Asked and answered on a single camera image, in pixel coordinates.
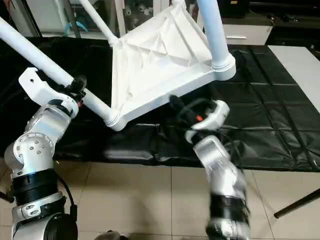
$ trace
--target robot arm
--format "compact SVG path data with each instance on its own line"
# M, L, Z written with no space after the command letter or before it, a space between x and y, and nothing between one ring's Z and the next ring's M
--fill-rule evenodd
M185 138L193 145L210 183L210 219L206 233L210 240L249 240L245 176L231 162L230 155L220 140L215 135L208 134L223 125L229 107L220 100L206 102L211 112L205 118L185 106L178 97L170 97L171 106L179 111L180 118L191 127L185 133Z
M65 214L66 197L58 191L60 177L54 171L53 155L56 143L79 109L71 97L42 82L36 71L28 68L19 82L42 106L28 121L24 134L4 154L12 170L11 191L17 205L12 209L12 239L76 240L77 206L70 199L70 215Z

